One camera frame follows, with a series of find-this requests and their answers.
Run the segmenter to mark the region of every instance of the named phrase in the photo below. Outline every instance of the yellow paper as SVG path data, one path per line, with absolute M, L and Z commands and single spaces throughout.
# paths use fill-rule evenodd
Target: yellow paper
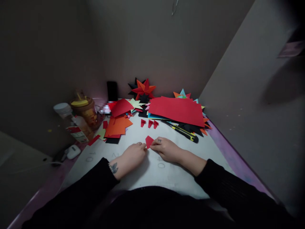
M 106 139 L 106 138 L 104 138 L 105 133 L 106 133 L 106 129 L 101 129 L 100 131 L 98 131 L 98 132 L 96 133 L 96 135 L 100 135 L 99 139 L 105 140 L 105 139 Z

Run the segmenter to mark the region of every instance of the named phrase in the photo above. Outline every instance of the white mouse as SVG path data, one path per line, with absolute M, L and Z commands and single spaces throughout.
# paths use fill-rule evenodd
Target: white mouse
M 78 154 L 80 154 L 80 149 L 76 145 L 72 145 L 68 148 L 67 158 L 71 160 L 75 158 Z

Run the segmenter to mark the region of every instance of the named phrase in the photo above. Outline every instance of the wrist tattoo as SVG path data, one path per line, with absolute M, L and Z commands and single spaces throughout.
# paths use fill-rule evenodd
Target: wrist tattoo
M 113 174 L 115 174 L 119 169 L 119 168 L 117 168 L 117 163 L 114 163 L 113 165 L 110 165 L 110 164 L 108 164 L 108 165 Z

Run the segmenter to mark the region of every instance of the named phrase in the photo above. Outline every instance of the gray wall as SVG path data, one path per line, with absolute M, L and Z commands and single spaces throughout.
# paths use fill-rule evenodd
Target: gray wall
M 127 97 L 134 77 L 150 79 L 155 96 L 198 98 L 254 0 L 88 0 L 105 74 Z
M 53 106 L 71 100 L 76 87 L 107 98 L 87 7 L 75 0 L 7 0 L 0 17 L 0 130 L 54 155 L 74 140 L 58 127 Z
M 304 166 L 304 57 L 277 59 L 296 23 L 256 0 L 203 90 L 206 114 L 293 212 Z

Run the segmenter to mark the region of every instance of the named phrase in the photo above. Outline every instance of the bottle label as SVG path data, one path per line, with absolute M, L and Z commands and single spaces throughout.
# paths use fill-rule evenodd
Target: bottle label
M 78 126 L 70 126 L 66 129 L 78 142 L 83 143 L 89 141 L 84 132 L 82 132 Z

